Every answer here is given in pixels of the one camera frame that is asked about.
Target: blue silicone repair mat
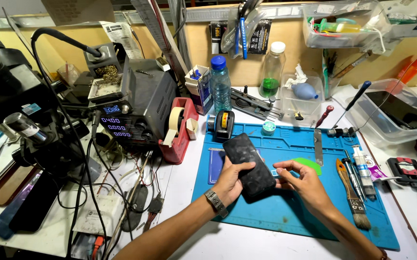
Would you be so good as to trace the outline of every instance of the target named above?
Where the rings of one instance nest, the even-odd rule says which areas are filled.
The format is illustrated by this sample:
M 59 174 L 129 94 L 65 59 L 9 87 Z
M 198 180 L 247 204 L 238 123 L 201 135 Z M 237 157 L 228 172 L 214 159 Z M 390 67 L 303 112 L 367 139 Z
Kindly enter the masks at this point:
M 273 163 L 291 158 L 302 157 L 314 161 L 314 129 L 277 126 L 274 135 L 270 137 L 262 136 L 261 128 L 260 124 L 235 123 L 233 136 L 247 133 L 253 145 L 261 149 L 261 156 L 265 159 L 270 170 L 274 170 Z M 345 188 L 337 173 L 335 162 L 337 158 L 340 160 L 344 158 L 344 150 L 352 154 L 353 148 L 351 146 L 359 144 L 358 139 L 329 137 L 325 130 L 323 132 L 324 166 L 321 167 L 322 175 L 319 178 L 333 204 L 354 224 Z M 222 149 L 221 143 L 215 142 L 212 132 L 207 132 L 205 135 L 192 201 L 199 198 L 212 186 L 208 184 L 209 148 Z M 360 229 L 361 232 L 378 247 L 399 250 L 398 240 L 378 190 L 377 198 L 373 201 L 367 200 L 366 207 L 372 229 L 369 231 Z M 214 221 L 337 240 L 319 220 L 306 210 L 296 192 L 272 189 L 255 197 L 249 197 L 242 193 L 239 199 L 228 207 L 228 211 L 229 215 L 226 218 L 222 219 L 218 216 Z

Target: person's left hand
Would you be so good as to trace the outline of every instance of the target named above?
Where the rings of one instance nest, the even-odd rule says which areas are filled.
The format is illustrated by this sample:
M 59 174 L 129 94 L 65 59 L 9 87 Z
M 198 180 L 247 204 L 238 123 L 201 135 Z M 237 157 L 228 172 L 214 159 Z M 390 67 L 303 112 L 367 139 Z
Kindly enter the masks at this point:
M 228 207 L 242 191 L 242 183 L 239 179 L 239 172 L 250 170 L 255 167 L 255 162 L 232 164 L 228 157 L 225 157 L 225 164 L 221 170 L 220 176 L 213 186 L 212 190 L 218 195 L 225 207 Z

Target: phone screen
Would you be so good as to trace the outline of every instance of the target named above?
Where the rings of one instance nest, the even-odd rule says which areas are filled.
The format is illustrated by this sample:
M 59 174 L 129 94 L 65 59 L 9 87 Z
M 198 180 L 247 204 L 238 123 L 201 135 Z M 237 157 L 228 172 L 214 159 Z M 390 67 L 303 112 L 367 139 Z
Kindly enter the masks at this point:
M 417 129 L 417 109 L 386 91 L 367 92 L 366 95 L 398 126 Z
M 263 162 L 246 133 L 224 142 L 223 148 L 233 164 L 256 163 L 255 168 L 239 173 L 244 189 L 250 196 L 255 196 L 276 185 L 276 180 L 271 171 Z

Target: hand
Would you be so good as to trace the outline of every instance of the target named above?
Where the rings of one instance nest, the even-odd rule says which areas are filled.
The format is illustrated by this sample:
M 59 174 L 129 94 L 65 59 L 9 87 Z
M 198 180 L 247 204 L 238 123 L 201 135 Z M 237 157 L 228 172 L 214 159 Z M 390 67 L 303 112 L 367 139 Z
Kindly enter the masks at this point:
M 311 214 L 318 217 L 320 214 L 335 209 L 314 169 L 293 160 L 277 162 L 273 164 L 273 167 L 281 176 L 280 179 L 276 179 L 276 188 L 298 192 Z M 294 177 L 289 172 L 291 170 L 300 176 Z
M 212 190 L 218 195 L 225 207 L 228 207 L 242 191 L 242 183 L 239 180 L 239 172 L 250 170 L 255 167 L 255 162 L 232 164 L 228 157 L 225 157 L 225 164 L 221 170 L 220 176 L 213 185 Z

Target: blue tool handle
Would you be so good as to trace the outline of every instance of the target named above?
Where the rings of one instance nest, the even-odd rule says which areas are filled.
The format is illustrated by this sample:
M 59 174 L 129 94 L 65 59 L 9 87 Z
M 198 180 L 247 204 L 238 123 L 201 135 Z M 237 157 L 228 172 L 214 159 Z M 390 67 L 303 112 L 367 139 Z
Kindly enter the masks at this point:
M 236 31 L 234 33 L 234 53 L 239 53 L 239 26 L 235 26 Z
M 244 60 L 247 59 L 247 37 L 246 37 L 246 19 L 242 17 L 240 19 L 240 33 L 242 35 L 242 54 L 244 56 Z
M 356 103 L 356 100 L 358 100 L 361 95 L 364 93 L 364 91 L 366 91 L 366 89 L 372 84 L 372 82 L 366 80 L 363 84 L 361 89 L 359 89 L 358 93 L 356 94 L 356 96 L 354 96 L 353 100 L 351 100 L 351 102 L 348 104 L 347 108 L 345 109 L 346 111 L 350 110 L 350 108 Z

